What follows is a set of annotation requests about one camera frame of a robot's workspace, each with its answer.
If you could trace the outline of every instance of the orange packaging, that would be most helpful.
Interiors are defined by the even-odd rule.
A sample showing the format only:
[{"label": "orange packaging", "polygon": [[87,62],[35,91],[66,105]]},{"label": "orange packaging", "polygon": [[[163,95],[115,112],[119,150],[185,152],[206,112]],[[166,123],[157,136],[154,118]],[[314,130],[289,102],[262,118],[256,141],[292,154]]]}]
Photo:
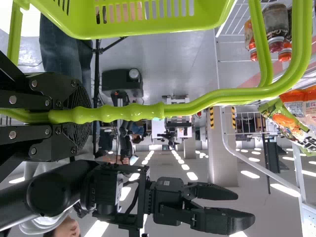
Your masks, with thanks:
[{"label": "orange packaging", "polygon": [[299,122],[316,134],[316,86],[280,95],[284,106]]}]

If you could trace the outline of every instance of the metal bolt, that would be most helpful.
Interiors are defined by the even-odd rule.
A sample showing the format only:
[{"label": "metal bolt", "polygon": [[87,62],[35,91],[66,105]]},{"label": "metal bolt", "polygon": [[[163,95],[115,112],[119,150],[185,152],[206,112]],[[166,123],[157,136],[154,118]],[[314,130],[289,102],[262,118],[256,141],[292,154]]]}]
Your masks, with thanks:
[{"label": "metal bolt", "polygon": [[10,138],[10,139],[16,138],[16,132],[15,132],[15,131],[11,131],[11,132],[9,133],[9,138]]},{"label": "metal bolt", "polygon": [[32,81],[32,87],[37,87],[38,85],[38,81],[37,80],[33,80]]},{"label": "metal bolt", "polygon": [[57,127],[57,128],[55,129],[55,133],[56,133],[57,135],[60,135],[60,134],[61,134],[61,128],[60,128],[60,127]]},{"label": "metal bolt", "polygon": [[56,101],[56,106],[57,106],[57,107],[61,107],[61,101],[60,101],[60,100],[57,100],[57,101]]},{"label": "metal bolt", "polygon": [[32,154],[32,155],[35,155],[35,154],[36,154],[36,152],[37,152],[36,148],[35,148],[35,147],[33,147],[33,148],[31,149],[31,154]]},{"label": "metal bolt", "polygon": [[9,98],[9,102],[10,104],[14,105],[16,103],[16,96],[15,95],[11,95]]}]

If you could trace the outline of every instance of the green plastic basket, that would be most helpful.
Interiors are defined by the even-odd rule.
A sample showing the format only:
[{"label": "green plastic basket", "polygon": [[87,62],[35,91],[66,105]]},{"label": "green plastic basket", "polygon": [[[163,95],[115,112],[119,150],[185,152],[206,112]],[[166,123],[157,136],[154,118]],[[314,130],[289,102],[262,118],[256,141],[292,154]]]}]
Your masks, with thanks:
[{"label": "green plastic basket", "polygon": [[34,5],[77,39],[214,29],[225,22],[234,0],[15,0]]}]

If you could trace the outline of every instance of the shelf rack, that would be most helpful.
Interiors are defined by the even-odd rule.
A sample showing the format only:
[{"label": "shelf rack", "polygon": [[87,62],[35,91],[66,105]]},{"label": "shelf rack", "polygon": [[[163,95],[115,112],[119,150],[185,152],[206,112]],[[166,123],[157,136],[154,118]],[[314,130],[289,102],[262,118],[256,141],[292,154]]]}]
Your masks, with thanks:
[{"label": "shelf rack", "polygon": [[[292,5],[292,0],[261,0],[262,9],[267,7],[270,4],[273,3],[283,3],[287,7]],[[231,60],[221,60],[220,58],[220,50],[221,45],[227,45],[228,43],[244,43],[244,24],[247,20],[250,19],[250,13],[249,13],[249,5],[248,0],[235,0],[234,7],[230,12],[230,15],[226,22],[219,28],[215,29],[214,37],[215,37],[215,48],[216,48],[216,62],[217,62],[217,80],[218,80],[218,87],[220,87],[220,79],[219,79],[219,69],[218,64],[219,63],[241,63],[241,62],[249,62],[250,60],[242,60],[238,58],[232,58]],[[315,12],[313,11],[313,37],[316,35],[316,17]],[[249,54],[249,52],[244,49],[242,54]],[[316,54],[313,54],[311,56],[310,65],[316,63]],[[273,82],[277,81],[286,71],[286,68],[288,67],[288,64],[283,64],[283,72],[277,74],[274,76]],[[316,66],[312,66],[306,70],[304,75],[302,76],[301,80],[292,88],[292,89],[304,89],[307,88],[313,84],[315,84],[315,78],[316,78]],[[225,148],[228,152],[230,152],[232,155],[238,157],[240,160],[244,161],[245,163],[251,165],[252,167],[256,168],[258,171],[264,173],[265,175],[270,176],[275,181],[279,182],[280,184],[293,189],[300,193],[300,196],[298,197],[298,204],[300,207],[300,214],[301,214],[301,222],[302,222],[302,229],[303,237],[315,237],[316,231],[316,206],[314,206],[311,203],[307,203],[306,200],[306,192],[305,192],[305,184],[304,184],[304,178],[302,174],[302,162],[301,162],[301,156],[300,156],[300,149],[296,145],[292,145],[293,147],[293,155],[294,155],[294,164],[296,169],[296,185],[293,185],[292,183],[288,182],[287,180],[281,178],[280,176],[272,173],[265,167],[248,160],[246,156],[243,154],[236,152],[235,147],[230,147],[228,143],[228,136],[236,136],[236,135],[242,135],[242,134],[252,134],[253,136],[256,135],[262,135],[264,133],[270,133],[271,131],[255,131],[255,132],[249,132],[245,131],[244,127],[242,127],[242,131],[238,130],[238,128],[234,128],[235,133],[229,133],[231,129],[228,129],[229,126],[232,126],[232,116],[238,118],[238,117],[246,117],[249,118],[249,116],[253,115],[254,117],[260,118],[261,115],[259,112],[253,110],[253,108],[257,108],[258,105],[263,104],[266,101],[255,101],[252,102],[249,105],[249,108],[245,108],[245,110],[242,110],[242,112],[227,112],[228,110],[225,109],[225,107],[220,108],[220,116],[221,116],[221,130],[222,130],[222,140]],[[212,132],[210,126],[207,127],[207,132]]]}]

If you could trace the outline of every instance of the person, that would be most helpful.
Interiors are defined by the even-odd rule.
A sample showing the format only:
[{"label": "person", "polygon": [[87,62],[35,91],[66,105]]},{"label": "person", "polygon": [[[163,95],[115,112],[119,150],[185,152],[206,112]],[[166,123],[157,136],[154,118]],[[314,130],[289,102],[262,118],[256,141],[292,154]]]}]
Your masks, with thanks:
[{"label": "person", "polygon": [[[93,155],[92,136],[88,140],[81,151],[75,156],[75,160],[96,160],[117,164],[129,164],[129,158],[120,161],[120,156],[115,154],[99,153],[96,157]],[[70,162],[69,158],[56,162],[26,162],[24,168],[24,179],[29,180],[34,176],[48,172],[52,169],[66,165]],[[77,221],[71,219],[69,214],[72,210],[66,210],[55,217],[38,217],[34,220],[24,222],[19,225],[21,232],[26,235],[44,234],[44,237],[79,237],[80,228]]]},{"label": "person", "polygon": [[132,143],[139,144],[144,140],[144,126],[141,121],[132,124]]},{"label": "person", "polygon": [[[79,79],[91,99],[90,63],[92,59],[92,41],[69,37],[44,15],[41,15],[39,44],[45,71]],[[99,127],[97,128],[97,134],[100,134]],[[120,156],[109,155],[107,153],[95,157],[93,155],[91,135],[88,137],[84,148],[75,156],[75,160],[78,159],[129,164],[128,158],[120,161]],[[24,178],[25,180],[31,179],[34,176],[58,168],[69,162],[69,158],[58,162],[26,162]],[[70,212],[71,208],[55,217],[38,217],[20,224],[19,228],[27,235],[44,234],[44,237],[79,237],[80,228],[78,222],[70,218]]]},{"label": "person", "polygon": [[[93,55],[92,41],[68,36],[41,14],[39,46],[44,70],[80,80],[92,101],[90,67]],[[100,134],[99,123],[97,123],[96,134]]]},{"label": "person", "polygon": [[43,237],[81,237],[78,221],[68,215],[56,229],[44,233]]}]

